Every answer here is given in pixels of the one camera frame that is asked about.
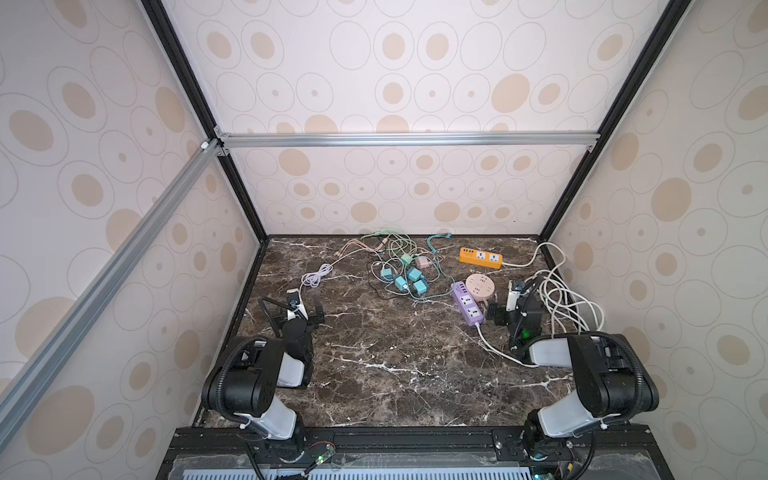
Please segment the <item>orange power strip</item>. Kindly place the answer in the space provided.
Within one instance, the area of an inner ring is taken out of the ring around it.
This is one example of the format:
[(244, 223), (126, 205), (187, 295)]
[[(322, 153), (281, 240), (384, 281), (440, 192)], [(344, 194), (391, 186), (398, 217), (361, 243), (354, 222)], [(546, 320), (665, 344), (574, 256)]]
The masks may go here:
[(459, 261), (492, 269), (500, 269), (503, 266), (503, 257), (500, 254), (465, 247), (459, 251)]

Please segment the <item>round pink power strip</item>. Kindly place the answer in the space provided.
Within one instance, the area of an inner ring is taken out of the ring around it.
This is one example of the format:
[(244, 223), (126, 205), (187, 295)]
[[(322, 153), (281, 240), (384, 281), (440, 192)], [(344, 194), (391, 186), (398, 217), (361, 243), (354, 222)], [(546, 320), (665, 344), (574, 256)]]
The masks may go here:
[(479, 273), (469, 275), (465, 285), (476, 302), (491, 299), (496, 290), (493, 280), (489, 276)]

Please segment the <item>back aluminium rail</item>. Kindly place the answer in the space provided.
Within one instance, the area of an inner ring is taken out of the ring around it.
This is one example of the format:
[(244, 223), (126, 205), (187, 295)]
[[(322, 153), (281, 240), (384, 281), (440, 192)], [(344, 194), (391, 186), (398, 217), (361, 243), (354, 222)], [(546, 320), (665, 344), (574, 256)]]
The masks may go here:
[(227, 148), (331, 148), (331, 147), (448, 147), (515, 145), (594, 145), (596, 131), (523, 132), (422, 132), (422, 133), (316, 133), (234, 134), (224, 133), (220, 142)]

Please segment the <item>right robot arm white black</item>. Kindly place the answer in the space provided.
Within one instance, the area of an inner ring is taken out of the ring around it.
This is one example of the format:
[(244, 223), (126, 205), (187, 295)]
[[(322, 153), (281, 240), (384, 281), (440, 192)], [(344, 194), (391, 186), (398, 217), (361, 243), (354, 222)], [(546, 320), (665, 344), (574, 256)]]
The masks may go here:
[(543, 303), (533, 293), (542, 284), (541, 277), (511, 281), (505, 313), (492, 315), (495, 324), (508, 328), (510, 352), (504, 358), (522, 367), (568, 369), (575, 382), (573, 392), (528, 414), (522, 432), (527, 447), (625, 424), (656, 410), (658, 388), (625, 336), (598, 330), (542, 334)]

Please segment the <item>purple power strip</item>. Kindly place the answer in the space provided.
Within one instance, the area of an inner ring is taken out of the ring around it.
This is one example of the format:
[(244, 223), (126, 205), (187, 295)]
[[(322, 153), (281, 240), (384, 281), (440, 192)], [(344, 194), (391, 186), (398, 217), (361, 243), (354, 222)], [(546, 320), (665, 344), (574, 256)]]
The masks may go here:
[(464, 282), (458, 281), (452, 284), (451, 296), (468, 326), (474, 327), (484, 322), (484, 314)]

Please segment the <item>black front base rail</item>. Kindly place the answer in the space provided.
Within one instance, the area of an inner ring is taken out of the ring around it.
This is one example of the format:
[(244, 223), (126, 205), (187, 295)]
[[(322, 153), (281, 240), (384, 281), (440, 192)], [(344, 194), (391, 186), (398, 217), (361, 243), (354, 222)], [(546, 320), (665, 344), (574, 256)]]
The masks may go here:
[(520, 427), (311, 427), (291, 440), (177, 430), (160, 479), (670, 479), (649, 427), (528, 440)]

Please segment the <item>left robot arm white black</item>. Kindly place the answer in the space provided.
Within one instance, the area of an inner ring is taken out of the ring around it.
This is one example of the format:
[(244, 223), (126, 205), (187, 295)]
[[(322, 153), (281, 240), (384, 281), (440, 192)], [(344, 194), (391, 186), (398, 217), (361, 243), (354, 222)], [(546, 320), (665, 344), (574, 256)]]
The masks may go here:
[(302, 428), (300, 415), (276, 390), (309, 386), (314, 370), (312, 334), (325, 322), (321, 304), (306, 311), (296, 291), (285, 302), (258, 300), (275, 336), (236, 337), (208, 374), (201, 405), (266, 440), (293, 440)]

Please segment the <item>aluminium rail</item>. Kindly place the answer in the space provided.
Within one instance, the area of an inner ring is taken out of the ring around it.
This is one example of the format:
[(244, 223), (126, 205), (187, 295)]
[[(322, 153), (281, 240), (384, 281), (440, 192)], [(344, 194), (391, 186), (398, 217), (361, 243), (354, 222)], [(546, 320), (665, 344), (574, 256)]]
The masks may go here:
[(205, 147), (198, 149), (3, 394), (2, 449), (7, 448), (162, 227), (173, 216), (210, 161), (217, 157), (220, 147), (220, 140), (210, 139)]
[(227, 148), (331, 148), (331, 147), (448, 147), (515, 145), (594, 145), (596, 131), (523, 132), (422, 132), (422, 133), (316, 133), (234, 134), (224, 133), (220, 142)]

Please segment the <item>left aluminium rail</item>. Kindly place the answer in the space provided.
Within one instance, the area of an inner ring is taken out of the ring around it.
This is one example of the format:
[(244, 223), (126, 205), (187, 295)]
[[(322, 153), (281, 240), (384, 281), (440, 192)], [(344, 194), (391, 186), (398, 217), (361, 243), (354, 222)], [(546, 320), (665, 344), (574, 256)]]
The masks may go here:
[(7, 448), (162, 227), (173, 216), (210, 161), (217, 157), (220, 147), (220, 140), (210, 139), (205, 147), (198, 149), (3, 394), (2, 449)]

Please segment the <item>pink plug adapter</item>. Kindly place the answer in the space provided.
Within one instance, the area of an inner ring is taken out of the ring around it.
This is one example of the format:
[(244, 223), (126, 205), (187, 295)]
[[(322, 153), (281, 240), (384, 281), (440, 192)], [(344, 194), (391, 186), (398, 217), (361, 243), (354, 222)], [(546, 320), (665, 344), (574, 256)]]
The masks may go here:
[(430, 262), (430, 260), (427, 257), (418, 256), (415, 259), (416, 268), (419, 269), (419, 270), (423, 270), (423, 269), (429, 267), (430, 264), (431, 264), (431, 262)]

